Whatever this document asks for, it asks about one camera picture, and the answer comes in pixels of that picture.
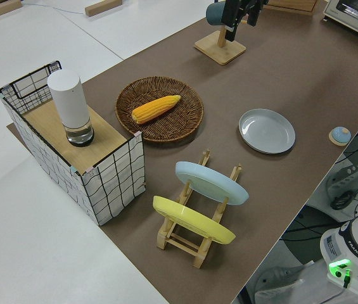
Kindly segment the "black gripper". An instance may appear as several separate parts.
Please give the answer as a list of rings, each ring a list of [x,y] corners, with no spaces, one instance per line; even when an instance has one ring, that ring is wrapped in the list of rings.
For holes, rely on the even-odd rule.
[[[233,42],[236,30],[247,10],[247,24],[256,26],[263,5],[266,0],[227,0],[222,14],[222,23],[226,26],[225,39]]]

